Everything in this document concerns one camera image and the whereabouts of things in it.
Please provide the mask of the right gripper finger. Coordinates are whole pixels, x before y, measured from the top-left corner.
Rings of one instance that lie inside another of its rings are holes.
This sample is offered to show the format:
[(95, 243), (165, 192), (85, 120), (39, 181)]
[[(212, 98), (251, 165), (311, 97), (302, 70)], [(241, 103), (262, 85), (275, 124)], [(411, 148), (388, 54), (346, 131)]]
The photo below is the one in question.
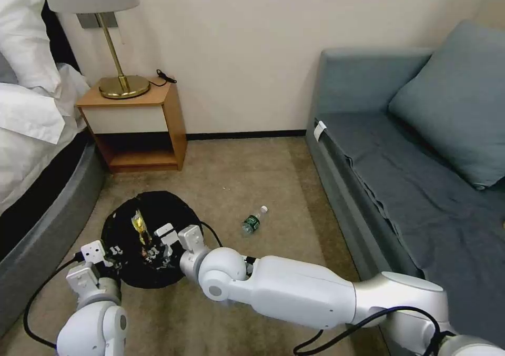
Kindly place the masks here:
[(144, 264), (155, 271), (165, 271), (174, 268), (171, 256), (147, 255), (144, 258)]
[(144, 250), (144, 256), (171, 256), (173, 250), (171, 246), (163, 243), (151, 244)]

